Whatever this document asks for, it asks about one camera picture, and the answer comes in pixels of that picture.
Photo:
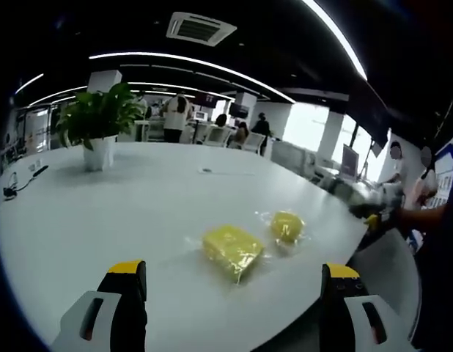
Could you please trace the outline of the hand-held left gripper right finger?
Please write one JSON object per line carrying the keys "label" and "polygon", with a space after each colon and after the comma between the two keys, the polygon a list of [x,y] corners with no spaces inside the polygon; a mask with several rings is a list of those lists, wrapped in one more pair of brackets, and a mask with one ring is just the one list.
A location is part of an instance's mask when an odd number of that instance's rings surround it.
{"label": "hand-held left gripper right finger", "polygon": [[354,269],[323,264],[320,303],[321,351],[413,350],[399,315]]}

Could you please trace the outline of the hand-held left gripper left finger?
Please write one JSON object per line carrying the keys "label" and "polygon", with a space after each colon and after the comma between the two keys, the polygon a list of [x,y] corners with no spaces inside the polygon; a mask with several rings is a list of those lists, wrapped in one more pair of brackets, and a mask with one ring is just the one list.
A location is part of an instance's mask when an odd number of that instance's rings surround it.
{"label": "hand-held left gripper left finger", "polygon": [[97,290],[85,292],[60,320],[52,351],[144,351],[146,262],[110,267]]}

